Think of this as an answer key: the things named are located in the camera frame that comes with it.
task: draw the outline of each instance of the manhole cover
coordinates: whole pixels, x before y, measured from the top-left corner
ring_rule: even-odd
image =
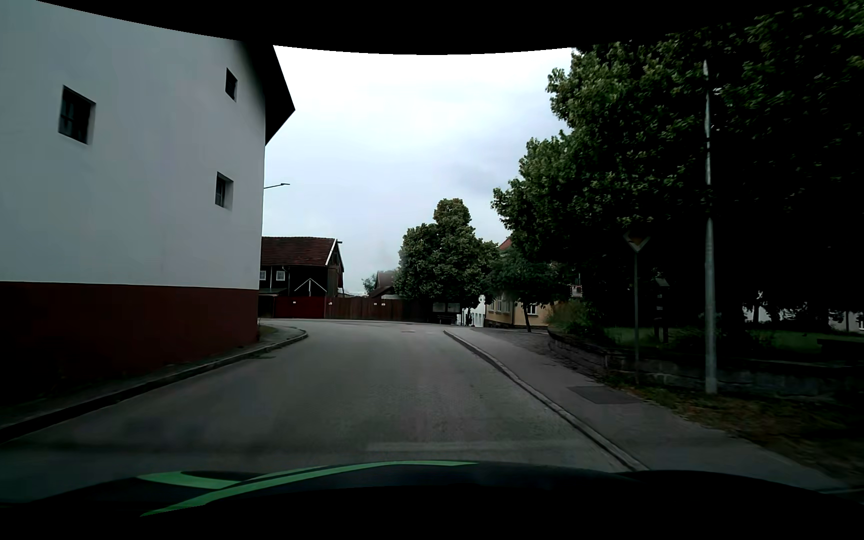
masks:
[[[598,405],[637,404],[642,401],[607,386],[570,386],[568,389]]]

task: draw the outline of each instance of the overcast sky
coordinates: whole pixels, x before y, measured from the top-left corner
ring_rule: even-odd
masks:
[[[406,229],[443,198],[476,234],[508,231],[493,188],[519,172],[530,138],[565,129],[547,76],[570,49],[496,55],[366,55],[275,47],[295,112],[266,148],[262,234],[342,241],[344,283],[395,268]]]

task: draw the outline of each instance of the asphalt road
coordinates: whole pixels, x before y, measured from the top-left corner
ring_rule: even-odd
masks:
[[[380,460],[625,470],[440,326],[291,324],[309,338],[0,445],[0,501],[158,472]]]

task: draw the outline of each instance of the green tree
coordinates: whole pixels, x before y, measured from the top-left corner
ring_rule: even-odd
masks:
[[[522,251],[511,246],[502,251],[491,265],[485,290],[489,296],[508,295],[517,301],[525,316],[525,328],[531,333],[527,308],[533,304],[547,306],[568,299],[567,275],[561,265],[529,260]]]
[[[372,291],[376,290],[376,279],[378,274],[372,274],[364,279],[362,279],[362,289],[366,291],[366,294],[372,294]]]
[[[498,245],[475,236],[472,216],[462,199],[439,201],[433,219],[434,223],[410,227],[402,236],[395,293],[407,300],[475,308],[490,265],[498,257]]]
[[[548,92],[569,131],[530,140],[493,207],[530,258],[576,264],[597,307],[631,304],[621,234],[639,228],[652,237],[639,268],[701,313],[709,215],[723,324],[759,291],[770,311],[807,305],[817,329],[838,298],[864,298],[862,279],[833,282],[864,274],[864,0],[593,45]]]

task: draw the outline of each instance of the wooden fence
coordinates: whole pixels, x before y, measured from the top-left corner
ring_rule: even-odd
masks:
[[[361,297],[277,296],[270,315],[274,318],[286,319],[439,322],[437,314],[432,312],[432,303],[428,301]]]

